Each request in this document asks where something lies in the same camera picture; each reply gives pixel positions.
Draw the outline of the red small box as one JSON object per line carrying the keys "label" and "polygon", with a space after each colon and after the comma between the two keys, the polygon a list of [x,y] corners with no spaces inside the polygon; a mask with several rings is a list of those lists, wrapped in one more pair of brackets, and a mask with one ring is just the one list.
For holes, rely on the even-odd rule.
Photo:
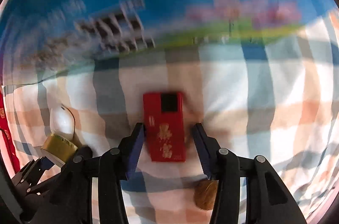
{"label": "red small box", "polygon": [[143,95],[147,148],[152,161],[186,161],[183,94],[150,92]]}

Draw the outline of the blue cardboard box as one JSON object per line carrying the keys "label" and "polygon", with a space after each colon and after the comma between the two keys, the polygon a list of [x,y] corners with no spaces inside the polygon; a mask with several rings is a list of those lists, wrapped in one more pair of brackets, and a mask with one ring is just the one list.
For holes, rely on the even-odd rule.
{"label": "blue cardboard box", "polygon": [[34,84],[73,68],[194,40],[270,42],[337,0],[3,0],[1,83]]}

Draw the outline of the blue plaid quilt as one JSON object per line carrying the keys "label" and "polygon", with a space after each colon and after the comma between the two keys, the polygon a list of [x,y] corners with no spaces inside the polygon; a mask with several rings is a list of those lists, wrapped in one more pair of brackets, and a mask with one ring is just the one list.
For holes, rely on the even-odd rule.
{"label": "blue plaid quilt", "polygon": [[321,215],[338,182],[338,10],[266,47],[154,51],[2,88],[21,165],[40,156],[53,107],[70,109],[76,139],[99,156],[143,119],[143,94],[164,90],[184,93],[187,127],[265,156],[305,218]]}

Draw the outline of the brown walnut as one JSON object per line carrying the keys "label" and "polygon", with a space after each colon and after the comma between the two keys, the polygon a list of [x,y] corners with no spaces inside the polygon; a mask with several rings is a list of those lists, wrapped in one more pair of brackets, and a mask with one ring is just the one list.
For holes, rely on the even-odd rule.
{"label": "brown walnut", "polygon": [[217,194],[218,182],[201,180],[194,188],[194,203],[202,210],[212,210]]}

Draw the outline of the red rose floral blanket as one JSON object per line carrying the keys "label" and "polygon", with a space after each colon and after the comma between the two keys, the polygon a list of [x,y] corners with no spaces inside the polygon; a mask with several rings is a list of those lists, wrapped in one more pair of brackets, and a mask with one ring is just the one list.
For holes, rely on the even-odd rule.
{"label": "red rose floral blanket", "polygon": [[1,127],[1,156],[5,163],[5,167],[12,178],[19,170],[20,163],[16,155],[15,146],[13,144],[11,132],[6,118],[5,105],[3,101],[3,94],[1,88],[0,98],[0,127]]}

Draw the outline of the white earbuds case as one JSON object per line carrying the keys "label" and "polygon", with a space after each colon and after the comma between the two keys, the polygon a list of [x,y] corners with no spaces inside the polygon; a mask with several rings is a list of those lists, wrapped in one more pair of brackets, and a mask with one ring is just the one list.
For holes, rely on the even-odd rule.
{"label": "white earbuds case", "polygon": [[73,114],[64,105],[57,105],[50,111],[51,132],[68,141],[72,141],[75,132],[75,119]]}

